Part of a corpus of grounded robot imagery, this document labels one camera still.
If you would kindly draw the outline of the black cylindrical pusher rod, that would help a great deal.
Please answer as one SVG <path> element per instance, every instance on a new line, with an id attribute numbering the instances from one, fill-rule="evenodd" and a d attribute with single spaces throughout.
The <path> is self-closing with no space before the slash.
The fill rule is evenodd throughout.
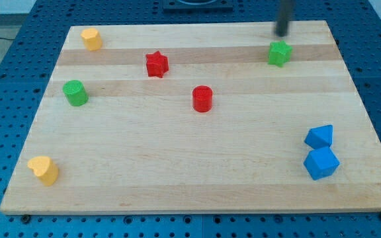
<path id="1" fill-rule="evenodd" d="M 280 0 L 275 24 L 275 34 L 278 37 L 285 37 L 288 34 L 288 28 L 292 15 L 294 13 L 295 0 Z"/>

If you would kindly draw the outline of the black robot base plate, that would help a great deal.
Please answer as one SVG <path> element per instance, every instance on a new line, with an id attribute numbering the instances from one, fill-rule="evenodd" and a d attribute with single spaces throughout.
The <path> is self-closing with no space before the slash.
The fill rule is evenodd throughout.
<path id="1" fill-rule="evenodd" d="M 205 11 L 233 9 L 232 0 L 161 0 L 164 11 Z"/>

